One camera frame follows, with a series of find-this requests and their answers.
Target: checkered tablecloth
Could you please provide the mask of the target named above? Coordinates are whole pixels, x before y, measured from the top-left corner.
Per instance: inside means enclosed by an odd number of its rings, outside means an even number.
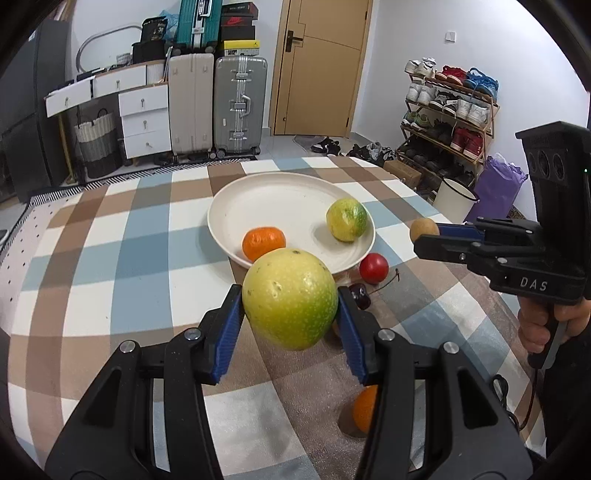
[[[30,263],[23,262],[28,268],[14,313],[8,379],[15,434],[40,465],[123,340],[168,341],[218,308],[230,285],[242,282],[245,270],[209,233],[207,210],[229,182],[277,170],[328,180],[367,207],[377,232],[374,251],[401,276],[372,295],[370,311],[381,326],[423,345],[456,342],[484,377],[499,372],[508,380],[509,408],[523,417],[531,386],[517,339],[515,299],[490,291],[485,278],[461,265],[423,261],[413,252],[410,223],[422,216],[447,221],[441,214],[362,160],[261,160],[105,185],[53,202],[50,215],[44,206],[29,215],[23,230],[41,236]],[[41,212],[46,229],[38,224]],[[9,253],[20,253],[18,241]],[[351,271],[338,280],[357,279]],[[160,387],[154,433],[157,464],[166,468]],[[418,384],[415,465],[422,455],[421,389]],[[338,425],[360,390],[339,345],[321,340],[303,352],[283,351],[245,321],[228,374],[218,386],[204,387],[224,475],[352,478],[364,440],[343,434]],[[537,402],[522,436],[538,449],[544,440]]]

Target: plate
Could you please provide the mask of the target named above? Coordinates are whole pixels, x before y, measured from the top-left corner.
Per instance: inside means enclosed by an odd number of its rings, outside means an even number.
[[[374,220],[355,242],[340,242],[326,225],[326,212],[349,193],[332,183],[289,172],[269,172],[235,180],[213,198],[207,225],[213,239],[239,265],[252,262],[242,252],[246,233],[260,226],[283,231],[288,248],[301,248],[320,258],[335,275],[358,265],[375,241]]]

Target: cardboard box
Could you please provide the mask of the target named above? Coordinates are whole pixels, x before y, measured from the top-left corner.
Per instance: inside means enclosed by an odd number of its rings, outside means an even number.
[[[421,181],[423,174],[400,160],[388,160],[384,162],[384,170],[396,175],[407,187],[415,189]]]

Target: purple plastic bag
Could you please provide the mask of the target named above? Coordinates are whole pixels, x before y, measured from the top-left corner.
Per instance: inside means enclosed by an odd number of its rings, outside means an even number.
[[[528,176],[519,167],[508,164],[500,154],[489,156],[474,187],[480,202],[474,204],[466,221],[474,223],[476,217],[506,218]]]

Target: teal suitcase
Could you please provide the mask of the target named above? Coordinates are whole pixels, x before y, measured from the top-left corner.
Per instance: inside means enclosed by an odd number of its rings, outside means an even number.
[[[189,49],[213,53],[219,37],[222,0],[182,0],[177,42]]]

